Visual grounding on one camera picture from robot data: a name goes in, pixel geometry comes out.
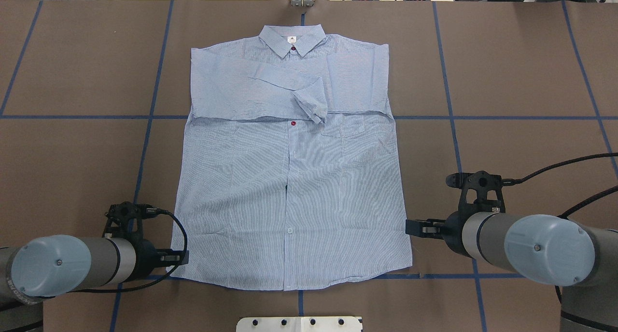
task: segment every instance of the shirt placket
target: shirt placket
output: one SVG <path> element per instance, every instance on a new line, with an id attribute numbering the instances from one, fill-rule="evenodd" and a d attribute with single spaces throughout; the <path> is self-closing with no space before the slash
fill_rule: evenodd
<path id="1" fill-rule="evenodd" d="M 285 185 L 285 241 L 284 241 L 284 286 L 285 290 L 291 290 L 296 286 L 295 283 L 295 268 L 292 265 L 294 263 L 294 239 L 295 239 L 295 212 L 292 207 L 294 205 L 294 191 L 296 186 L 292 176 L 292 166 L 294 165 L 295 150 L 297 145 L 299 131 L 302 127 L 302 121 L 290 120 L 287 121 L 287 137 L 288 137 L 288 169 L 287 169 L 287 183 Z"/>

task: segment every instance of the striped shirt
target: striped shirt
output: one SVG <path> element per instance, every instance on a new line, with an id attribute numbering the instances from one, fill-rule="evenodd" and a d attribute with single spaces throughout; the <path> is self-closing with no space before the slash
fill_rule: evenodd
<path id="1" fill-rule="evenodd" d="M 265 26 L 191 61 L 175 277 L 313 290 L 411 266 L 387 45 Z"/>

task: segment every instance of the shirt collar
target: shirt collar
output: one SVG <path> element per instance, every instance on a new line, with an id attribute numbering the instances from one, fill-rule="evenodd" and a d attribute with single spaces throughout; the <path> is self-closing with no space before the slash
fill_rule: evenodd
<path id="1" fill-rule="evenodd" d="M 293 36 L 298 38 L 294 44 L 290 44 L 287 42 L 286 37 Z M 318 46 L 325 38 L 326 34 L 324 34 L 322 25 L 296 27 L 264 26 L 260 33 L 260 39 L 281 58 L 287 55 L 292 45 L 296 47 L 299 55 L 305 57 L 309 51 Z"/>

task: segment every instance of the gray cylinder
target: gray cylinder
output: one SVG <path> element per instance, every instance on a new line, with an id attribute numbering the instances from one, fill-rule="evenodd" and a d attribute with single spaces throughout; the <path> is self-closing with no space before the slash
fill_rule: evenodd
<path id="1" fill-rule="evenodd" d="M 14 304 L 0 310 L 0 332 L 42 332 L 42 303 Z"/>
<path id="2" fill-rule="evenodd" d="M 474 259 L 508 271 L 516 271 L 504 252 L 508 229 L 522 216 L 505 213 L 476 213 L 463 225 L 463 245 Z"/>
<path id="3" fill-rule="evenodd" d="M 92 265 L 75 290 L 97 288 L 125 281 L 135 268 L 135 249 L 122 238 L 80 238 L 90 250 Z"/>
<path id="4" fill-rule="evenodd" d="M 21 293 L 13 283 L 13 259 L 19 251 L 18 247 L 0 249 L 0 304 L 18 301 L 26 305 L 41 303 L 43 299 L 29 297 Z"/>
<path id="5" fill-rule="evenodd" d="M 618 330 L 618 233 L 582 227 L 597 253 L 589 277 L 562 290 L 561 332 Z"/>

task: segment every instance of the shirt cuff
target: shirt cuff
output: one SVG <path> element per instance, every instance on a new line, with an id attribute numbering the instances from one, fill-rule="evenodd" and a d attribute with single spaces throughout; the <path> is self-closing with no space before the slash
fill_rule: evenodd
<path id="1" fill-rule="evenodd" d="M 292 92 L 292 95 L 294 95 L 300 108 L 312 121 L 320 123 L 326 119 L 328 105 L 326 103 L 326 95 L 324 94 L 322 77 L 318 78 L 311 86 Z"/>

